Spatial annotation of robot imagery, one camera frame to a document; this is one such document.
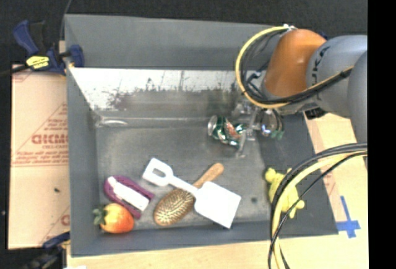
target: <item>brush bristles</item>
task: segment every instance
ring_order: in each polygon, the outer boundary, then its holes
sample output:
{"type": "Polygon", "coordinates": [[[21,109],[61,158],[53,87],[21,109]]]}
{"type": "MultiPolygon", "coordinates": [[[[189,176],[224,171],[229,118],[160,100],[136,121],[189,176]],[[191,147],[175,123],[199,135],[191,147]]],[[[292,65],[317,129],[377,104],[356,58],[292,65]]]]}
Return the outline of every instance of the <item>brush bristles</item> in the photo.
{"type": "Polygon", "coordinates": [[[168,226],[181,221],[194,207],[194,196],[187,191],[175,189],[164,196],[154,210],[154,221],[168,226]]]}

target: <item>yellow cable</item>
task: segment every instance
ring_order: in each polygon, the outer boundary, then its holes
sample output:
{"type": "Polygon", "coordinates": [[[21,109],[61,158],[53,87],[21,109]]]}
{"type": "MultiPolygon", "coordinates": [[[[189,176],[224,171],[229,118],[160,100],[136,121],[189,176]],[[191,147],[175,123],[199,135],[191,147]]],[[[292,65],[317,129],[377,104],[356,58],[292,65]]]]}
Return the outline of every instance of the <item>yellow cable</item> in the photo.
{"type": "MultiPolygon", "coordinates": [[[[290,26],[287,26],[287,25],[286,25],[286,26],[272,27],[272,28],[268,28],[268,29],[262,30],[261,32],[255,34],[252,38],[250,38],[250,39],[243,45],[243,47],[241,48],[241,50],[239,51],[238,57],[236,58],[236,62],[235,62],[236,81],[237,81],[238,86],[239,86],[239,88],[241,89],[243,95],[244,95],[251,103],[253,103],[254,105],[256,105],[256,106],[258,106],[258,107],[267,108],[267,109],[280,108],[280,107],[282,107],[282,106],[285,106],[285,105],[290,104],[291,102],[277,103],[277,104],[265,104],[265,103],[262,103],[262,102],[258,102],[257,100],[255,100],[254,98],[252,98],[252,97],[247,93],[247,91],[246,91],[246,89],[245,89],[245,87],[244,87],[244,85],[243,85],[243,83],[242,83],[242,79],[241,79],[241,75],[240,75],[240,67],[239,67],[240,64],[241,64],[241,60],[242,60],[242,58],[243,58],[243,56],[244,56],[244,54],[245,54],[245,51],[248,49],[248,47],[249,47],[254,41],[256,41],[258,38],[260,38],[260,37],[262,37],[262,36],[264,36],[264,35],[266,35],[266,34],[272,33],[272,32],[277,32],[277,31],[282,31],[282,30],[286,31],[286,30],[289,30],[289,29],[292,29],[292,28],[295,28],[295,27],[290,27],[290,26]]],[[[352,68],[353,68],[353,66],[347,67],[346,69],[342,70],[342,71],[339,72],[338,74],[335,74],[335,75],[333,75],[333,76],[331,76],[331,77],[329,77],[329,78],[327,78],[327,79],[325,79],[325,80],[323,80],[323,81],[321,81],[321,82],[318,82],[318,83],[316,83],[315,85],[309,87],[308,89],[302,91],[302,93],[303,93],[303,92],[312,91],[313,89],[315,89],[316,87],[320,86],[320,85],[323,84],[324,82],[329,81],[329,80],[331,80],[331,79],[337,77],[337,76],[338,76],[339,74],[341,74],[342,72],[348,72],[348,71],[351,70],[352,68]]]]}
{"type": "MultiPolygon", "coordinates": [[[[302,170],[299,174],[297,174],[289,182],[289,184],[283,190],[282,194],[279,196],[277,205],[276,205],[276,207],[274,209],[274,213],[273,213],[272,236],[277,231],[279,221],[280,221],[280,215],[282,212],[283,202],[287,199],[287,196],[288,196],[288,193],[290,192],[290,190],[293,189],[298,183],[300,183],[304,178],[306,178],[306,176],[313,173],[314,171],[321,169],[322,167],[327,166],[328,164],[334,164],[335,162],[343,160],[346,157],[353,155],[355,153],[363,153],[363,152],[339,154],[339,155],[331,156],[329,158],[324,158],[323,160],[320,160],[319,162],[313,164],[312,166],[309,166],[308,168],[302,170]]],[[[284,266],[283,260],[282,260],[282,255],[280,252],[280,244],[279,244],[278,238],[276,239],[276,241],[273,245],[273,255],[274,255],[277,267],[279,269],[285,269],[285,266],[284,266]]]]}

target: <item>wooden brush handle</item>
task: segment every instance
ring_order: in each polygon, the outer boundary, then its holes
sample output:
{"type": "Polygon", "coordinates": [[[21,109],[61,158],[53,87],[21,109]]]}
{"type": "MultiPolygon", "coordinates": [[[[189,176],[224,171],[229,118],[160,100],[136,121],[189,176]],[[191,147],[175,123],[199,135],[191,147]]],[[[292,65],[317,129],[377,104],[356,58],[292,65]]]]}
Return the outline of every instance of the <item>wooden brush handle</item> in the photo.
{"type": "Polygon", "coordinates": [[[198,180],[196,180],[195,183],[193,183],[194,187],[200,188],[206,181],[213,181],[219,175],[221,175],[224,171],[224,166],[221,163],[215,163],[213,166],[211,166],[206,172],[200,177],[198,180]]]}

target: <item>hairbrush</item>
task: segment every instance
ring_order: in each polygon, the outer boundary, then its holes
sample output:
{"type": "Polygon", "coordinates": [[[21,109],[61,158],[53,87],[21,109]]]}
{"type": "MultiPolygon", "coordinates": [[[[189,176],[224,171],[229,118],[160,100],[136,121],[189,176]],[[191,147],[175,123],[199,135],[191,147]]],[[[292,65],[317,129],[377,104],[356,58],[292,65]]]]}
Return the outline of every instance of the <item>hairbrush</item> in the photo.
{"type": "MultiPolygon", "coordinates": [[[[221,163],[213,164],[193,186],[202,187],[206,181],[213,181],[224,171],[221,163]]],[[[194,208],[194,196],[185,190],[174,189],[166,194],[154,209],[154,221],[160,226],[169,226],[181,221],[194,208]]]]}

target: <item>white plastic spatula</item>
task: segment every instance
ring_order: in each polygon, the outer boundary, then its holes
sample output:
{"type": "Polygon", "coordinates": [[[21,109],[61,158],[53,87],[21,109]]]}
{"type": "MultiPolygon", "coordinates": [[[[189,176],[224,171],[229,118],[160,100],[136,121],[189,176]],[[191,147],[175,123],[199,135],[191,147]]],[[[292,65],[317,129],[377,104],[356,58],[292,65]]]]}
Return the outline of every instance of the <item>white plastic spatula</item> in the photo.
{"type": "Polygon", "coordinates": [[[190,192],[196,198],[194,209],[197,213],[226,228],[231,227],[241,201],[240,195],[210,181],[198,189],[174,176],[172,168],[156,158],[150,160],[142,177],[160,187],[171,184],[190,192]]]}

